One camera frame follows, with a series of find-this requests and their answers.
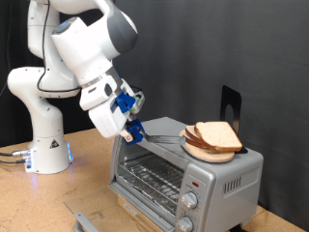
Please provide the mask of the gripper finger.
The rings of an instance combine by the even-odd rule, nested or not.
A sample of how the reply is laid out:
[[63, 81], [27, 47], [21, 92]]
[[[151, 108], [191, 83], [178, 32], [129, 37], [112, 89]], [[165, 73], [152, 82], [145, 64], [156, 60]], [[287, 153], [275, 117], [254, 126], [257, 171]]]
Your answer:
[[125, 139], [126, 142], [132, 142], [133, 141], [132, 135], [127, 130], [122, 130], [120, 132], [120, 136], [122, 136]]

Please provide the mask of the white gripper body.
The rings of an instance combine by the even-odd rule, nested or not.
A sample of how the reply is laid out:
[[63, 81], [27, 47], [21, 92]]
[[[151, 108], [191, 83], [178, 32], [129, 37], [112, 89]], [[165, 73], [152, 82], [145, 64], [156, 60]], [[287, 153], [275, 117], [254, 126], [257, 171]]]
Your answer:
[[103, 137], [117, 136], [124, 128], [135, 104], [134, 93], [123, 80], [120, 95], [113, 93], [110, 98], [89, 110], [89, 116]]

